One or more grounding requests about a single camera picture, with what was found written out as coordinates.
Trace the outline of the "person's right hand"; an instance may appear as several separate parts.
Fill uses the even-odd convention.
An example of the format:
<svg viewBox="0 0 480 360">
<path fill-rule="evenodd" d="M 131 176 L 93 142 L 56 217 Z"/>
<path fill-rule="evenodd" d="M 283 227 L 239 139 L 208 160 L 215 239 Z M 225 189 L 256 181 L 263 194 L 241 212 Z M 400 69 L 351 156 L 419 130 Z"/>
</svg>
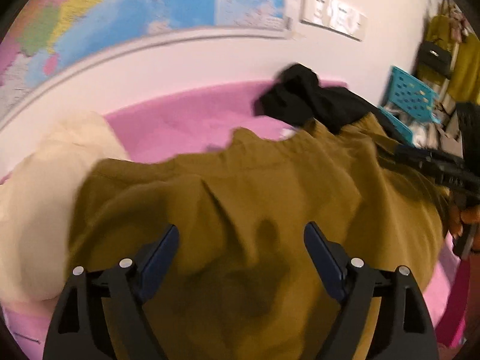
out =
<svg viewBox="0 0 480 360">
<path fill-rule="evenodd" d="M 456 194 L 450 193 L 448 231 L 454 239 L 463 234 L 465 225 L 479 224 L 479 205 L 461 209 L 456 205 Z"/>
</svg>

